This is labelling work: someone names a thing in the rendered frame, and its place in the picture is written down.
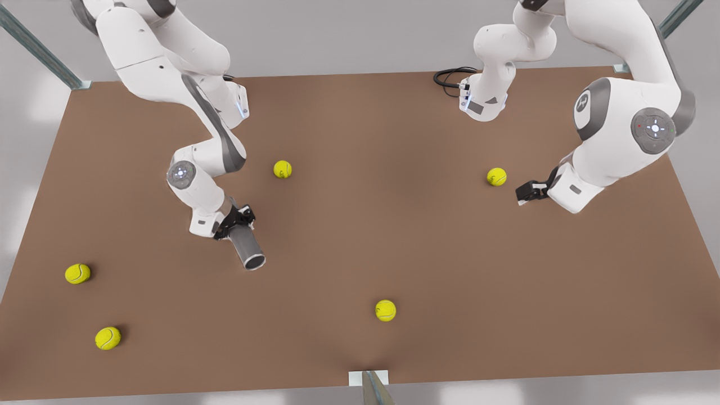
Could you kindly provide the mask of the silver frame post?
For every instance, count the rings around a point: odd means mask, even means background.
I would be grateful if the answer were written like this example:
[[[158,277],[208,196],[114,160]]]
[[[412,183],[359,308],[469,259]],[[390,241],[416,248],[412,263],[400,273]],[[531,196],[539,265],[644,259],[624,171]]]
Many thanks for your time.
[[[663,39],[668,39],[703,2],[704,0],[679,0],[674,9],[658,25]]]
[[[349,371],[349,386],[362,387],[363,405],[396,405],[388,383],[388,371]]]
[[[71,90],[90,89],[90,80],[81,80],[54,53],[34,36],[5,5],[0,3],[0,26]]]

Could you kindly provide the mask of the grey tennis ball tube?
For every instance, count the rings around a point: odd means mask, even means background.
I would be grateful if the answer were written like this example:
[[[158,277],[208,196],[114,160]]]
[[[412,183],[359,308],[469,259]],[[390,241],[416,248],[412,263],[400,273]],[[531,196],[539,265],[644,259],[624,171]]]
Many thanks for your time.
[[[255,270],[262,267],[267,261],[259,243],[255,239],[254,230],[248,225],[237,224],[229,229],[229,240],[239,255],[242,266],[246,270]]]

